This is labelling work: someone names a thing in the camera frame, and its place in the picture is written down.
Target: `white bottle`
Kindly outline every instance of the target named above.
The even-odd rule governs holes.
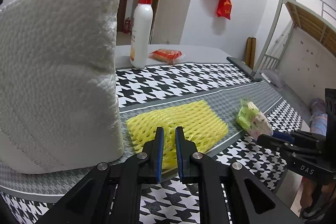
[[[152,20],[152,0],[139,0],[134,11],[130,53],[131,64],[137,69],[143,69],[146,66]]]

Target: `black cable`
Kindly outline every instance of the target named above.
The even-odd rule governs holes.
[[[327,208],[329,205],[331,205],[331,199],[332,199],[332,197],[333,197],[333,195],[334,195],[334,193],[335,193],[335,189],[336,189],[336,183],[335,183],[335,185],[334,185],[334,188],[333,188],[333,190],[332,190],[332,192],[331,192],[331,195],[330,195],[328,201],[327,201],[326,203],[324,203],[324,204],[321,206],[321,208],[320,208],[319,210],[317,210],[316,213],[314,213],[312,216],[305,217],[305,216],[302,214],[302,215],[301,215],[301,218],[303,218],[304,220],[311,220],[311,219],[314,219],[314,218],[315,218],[315,219],[318,218],[318,217],[323,213],[324,209]]]

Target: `bottle label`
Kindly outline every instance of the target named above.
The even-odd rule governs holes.
[[[134,42],[135,42],[135,35],[134,35],[134,32],[132,32],[131,53],[130,53],[130,56],[129,56],[132,61],[134,61],[134,56],[135,56]]]

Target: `white tabletop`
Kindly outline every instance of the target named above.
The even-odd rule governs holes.
[[[219,48],[210,48],[192,45],[148,45],[148,53],[157,49],[166,48],[181,51],[184,55],[180,63],[196,62],[196,63],[228,63],[226,58],[229,56]],[[130,45],[115,47],[115,67],[132,67],[129,61],[129,53],[131,51]],[[164,64],[164,62],[147,58],[147,65]]]

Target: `snack package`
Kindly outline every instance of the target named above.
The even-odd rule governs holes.
[[[265,115],[251,101],[240,100],[241,109],[237,114],[237,123],[255,140],[261,135],[273,135],[273,130]]]
[[[182,52],[177,50],[167,50],[160,48],[149,54],[149,57],[159,61],[166,62],[167,64],[175,64],[183,58]]]

